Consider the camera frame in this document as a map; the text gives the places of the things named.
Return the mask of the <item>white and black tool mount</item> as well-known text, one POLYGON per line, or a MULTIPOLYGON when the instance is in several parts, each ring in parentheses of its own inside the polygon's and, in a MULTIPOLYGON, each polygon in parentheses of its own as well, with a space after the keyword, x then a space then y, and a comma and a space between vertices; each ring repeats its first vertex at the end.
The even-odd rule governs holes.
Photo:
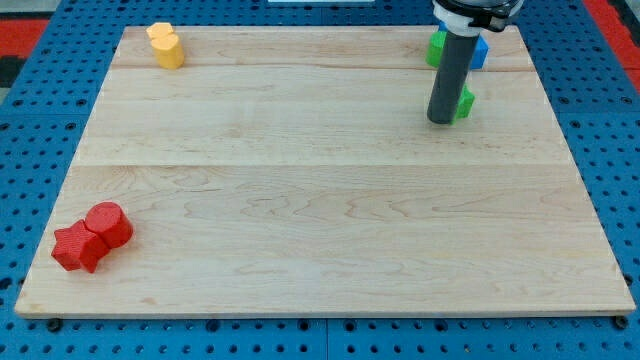
POLYGON ((433 0, 434 16, 458 36, 502 32, 519 14, 524 0, 433 0))

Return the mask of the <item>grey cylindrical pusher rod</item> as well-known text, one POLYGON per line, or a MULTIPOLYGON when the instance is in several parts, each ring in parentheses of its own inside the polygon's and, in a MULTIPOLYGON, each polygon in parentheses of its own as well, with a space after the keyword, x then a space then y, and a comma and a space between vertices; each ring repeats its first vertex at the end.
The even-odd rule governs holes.
POLYGON ((470 69, 458 70, 448 66, 436 69, 436 77, 426 107, 426 117, 435 124, 452 125, 462 88, 466 85, 470 69))

